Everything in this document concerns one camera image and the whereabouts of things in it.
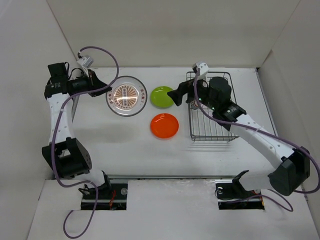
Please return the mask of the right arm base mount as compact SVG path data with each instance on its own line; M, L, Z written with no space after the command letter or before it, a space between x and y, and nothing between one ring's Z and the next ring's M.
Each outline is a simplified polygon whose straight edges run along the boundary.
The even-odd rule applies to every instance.
M247 191L241 185L232 182L215 184L214 194L218 200L219 210L264 210L261 191Z

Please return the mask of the orange plastic plate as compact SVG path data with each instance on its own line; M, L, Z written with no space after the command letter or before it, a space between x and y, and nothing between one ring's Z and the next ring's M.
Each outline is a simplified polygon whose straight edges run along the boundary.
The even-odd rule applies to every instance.
M170 139L174 137L179 130L179 121L175 116L169 113L160 113L150 122L152 134L160 139Z

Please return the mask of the orange sunburst patterned plate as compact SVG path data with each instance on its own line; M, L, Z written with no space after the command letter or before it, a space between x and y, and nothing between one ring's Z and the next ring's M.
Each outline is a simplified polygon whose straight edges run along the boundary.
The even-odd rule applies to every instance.
M133 117L145 108L148 92L138 78L123 75L117 78L112 85L112 90L106 93L105 98L113 113L121 117Z

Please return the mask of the aluminium rail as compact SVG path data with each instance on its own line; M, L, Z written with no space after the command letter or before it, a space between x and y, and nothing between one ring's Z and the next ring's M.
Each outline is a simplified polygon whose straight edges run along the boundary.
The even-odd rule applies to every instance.
M108 174L110 179L121 180L168 180L168 179L233 179L235 175L123 175L123 174Z

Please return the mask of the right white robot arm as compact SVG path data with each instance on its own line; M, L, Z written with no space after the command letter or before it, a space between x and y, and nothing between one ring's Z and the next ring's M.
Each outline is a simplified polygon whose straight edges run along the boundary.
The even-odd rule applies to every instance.
M235 196L268 188L284 196L291 195L310 176L310 153L267 132L232 101L231 93L232 88L223 77L213 77L209 82L195 77L167 94L177 106L186 95L187 103L197 102L199 107L211 109L209 119L239 136L269 161L272 166L269 173L249 174L244 170L232 180L231 191Z

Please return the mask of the green rimmed white plate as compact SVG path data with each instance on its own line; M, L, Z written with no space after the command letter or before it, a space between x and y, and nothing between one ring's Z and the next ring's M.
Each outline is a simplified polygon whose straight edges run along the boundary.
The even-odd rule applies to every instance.
M198 110L199 109L199 104L198 102L194 99L189 103L189 106L192 110Z

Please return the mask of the green plastic plate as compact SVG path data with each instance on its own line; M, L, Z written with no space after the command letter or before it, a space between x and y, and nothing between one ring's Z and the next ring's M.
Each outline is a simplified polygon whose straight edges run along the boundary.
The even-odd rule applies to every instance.
M174 105L174 101L168 96L168 92L172 90L169 86L158 86L154 88L150 94L151 103L157 108L170 108Z

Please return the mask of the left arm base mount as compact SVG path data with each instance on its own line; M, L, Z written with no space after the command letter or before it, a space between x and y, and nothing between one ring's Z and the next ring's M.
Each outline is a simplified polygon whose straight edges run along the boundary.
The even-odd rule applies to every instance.
M87 184L78 189L82 194L80 203L81 210L92 210L95 204L95 188ZM125 211L127 209L128 183L111 183L111 189L103 188L99 190L96 210Z

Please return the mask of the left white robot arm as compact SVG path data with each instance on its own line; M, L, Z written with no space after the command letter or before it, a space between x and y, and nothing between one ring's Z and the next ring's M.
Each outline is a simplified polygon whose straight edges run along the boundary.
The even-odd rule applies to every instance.
M92 160L89 152L75 137L73 123L74 99L79 93L97 97L112 90L98 79L93 70L70 79L63 62L48 65L50 78L44 97L50 107L49 143L41 149L42 156L59 179L72 179L89 174Z

